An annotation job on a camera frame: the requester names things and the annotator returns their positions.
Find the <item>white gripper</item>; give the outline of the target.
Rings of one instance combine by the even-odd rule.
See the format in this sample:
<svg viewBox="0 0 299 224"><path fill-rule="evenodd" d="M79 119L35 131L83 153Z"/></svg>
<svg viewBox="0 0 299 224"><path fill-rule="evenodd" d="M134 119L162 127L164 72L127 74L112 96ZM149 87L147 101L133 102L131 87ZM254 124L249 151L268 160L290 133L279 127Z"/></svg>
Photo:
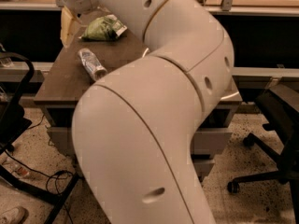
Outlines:
<svg viewBox="0 0 299 224"><path fill-rule="evenodd" d="M62 2L65 7L61 13L60 38L63 46L68 48L81 25L75 13L84 14L93 11L93 0L62 0Z"/></svg>

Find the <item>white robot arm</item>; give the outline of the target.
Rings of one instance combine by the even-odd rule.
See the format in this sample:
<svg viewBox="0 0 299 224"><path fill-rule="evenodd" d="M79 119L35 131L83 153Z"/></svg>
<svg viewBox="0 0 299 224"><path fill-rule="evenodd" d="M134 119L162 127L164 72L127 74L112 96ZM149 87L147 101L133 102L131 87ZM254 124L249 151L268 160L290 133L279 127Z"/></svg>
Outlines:
<svg viewBox="0 0 299 224"><path fill-rule="evenodd" d="M216 224L194 170L194 133L227 89L234 48L195 0L63 0L104 5L149 53L80 98L72 138L111 224Z"/></svg>

